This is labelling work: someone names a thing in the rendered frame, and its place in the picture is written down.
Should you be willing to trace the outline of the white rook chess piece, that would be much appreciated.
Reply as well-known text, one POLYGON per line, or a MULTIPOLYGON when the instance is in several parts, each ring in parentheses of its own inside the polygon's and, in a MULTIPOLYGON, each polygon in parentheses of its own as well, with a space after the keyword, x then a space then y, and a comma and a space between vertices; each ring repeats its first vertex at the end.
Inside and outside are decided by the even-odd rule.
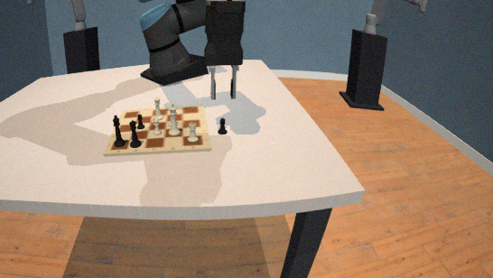
POLYGON ((191 142, 191 143, 195 143, 195 142, 198 142, 199 141, 199 137, 196 136, 196 123, 190 123, 189 124, 189 129, 190 129, 190 136, 188 137, 188 141, 191 142))

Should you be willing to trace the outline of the white pawn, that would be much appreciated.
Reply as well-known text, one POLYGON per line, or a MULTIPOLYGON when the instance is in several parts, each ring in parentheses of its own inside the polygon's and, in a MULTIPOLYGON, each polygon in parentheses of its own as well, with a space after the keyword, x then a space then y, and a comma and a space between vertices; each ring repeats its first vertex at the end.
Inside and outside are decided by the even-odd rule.
POLYGON ((153 131, 153 134, 154 135, 158 135, 158 134, 161 134, 162 131, 159 129, 159 120, 158 119, 154 119, 154 125, 155 125, 155 129, 153 131))

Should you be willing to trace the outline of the white chess king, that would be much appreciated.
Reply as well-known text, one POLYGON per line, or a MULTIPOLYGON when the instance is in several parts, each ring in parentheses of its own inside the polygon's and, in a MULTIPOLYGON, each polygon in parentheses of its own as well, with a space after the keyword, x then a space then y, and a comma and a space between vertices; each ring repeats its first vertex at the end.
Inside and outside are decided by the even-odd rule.
POLYGON ((172 104, 172 106, 169 109, 171 111, 170 115, 172 116, 171 129, 169 131, 169 135, 176 136, 181 133, 181 131, 177 127, 176 117, 175 117, 175 115, 177 114, 176 112, 177 107, 174 107, 174 104, 172 104))

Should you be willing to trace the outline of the white chess queen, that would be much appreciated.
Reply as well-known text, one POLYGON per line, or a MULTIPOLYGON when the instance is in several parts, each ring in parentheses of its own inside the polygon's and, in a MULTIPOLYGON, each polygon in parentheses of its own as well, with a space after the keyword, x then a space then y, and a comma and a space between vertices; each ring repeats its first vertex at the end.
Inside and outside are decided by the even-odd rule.
POLYGON ((160 107, 159 107, 159 105, 161 104, 160 103, 160 98, 159 97, 156 97, 154 99, 154 101, 155 101, 154 104, 156 105, 156 109, 155 109, 155 116, 153 117, 153 120, 154 119, 162 120, 163 119, 163 115, 161 114, 160 107))

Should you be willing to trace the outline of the small chessboard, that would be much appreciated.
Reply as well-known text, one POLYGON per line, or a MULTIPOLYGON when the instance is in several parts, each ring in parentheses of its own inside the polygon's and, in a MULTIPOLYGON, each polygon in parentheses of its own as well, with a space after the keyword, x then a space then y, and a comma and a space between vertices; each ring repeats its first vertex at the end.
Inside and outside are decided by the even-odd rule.
POLYGON ((194 153, 194 152, 209 152, 211 151, 209 132, 203 105, 176 106, 176 121, 177 127, 181 133, 176 136, 169 135, 171 129, 168 123, 171 121, 170 107, 160 107, 163 119, 159 120, 159 128, 161 134, 154 135, 155 129, 153 117, 155 116, 155 108, 144 108, 122 111, 119 119, 119 129, 121 136, 126 144, 122 147, 115 147, 116 130, 114 128, 112 135, 107 143, 104 151, 105 156, 124 156, 124 155, 142 155, 142 154, 160 154, 160 153, 194 153), (137 116, 142 115, 144 129, 137 129, 137 116), (137 148, 130 147, 132 142, 132 130, 130 122, 136 121, 136 134, 142 145, 137 148), (196 123, 196 136, 199 141, 191 143, 188 141, 190 136, 190 123, 196 123))

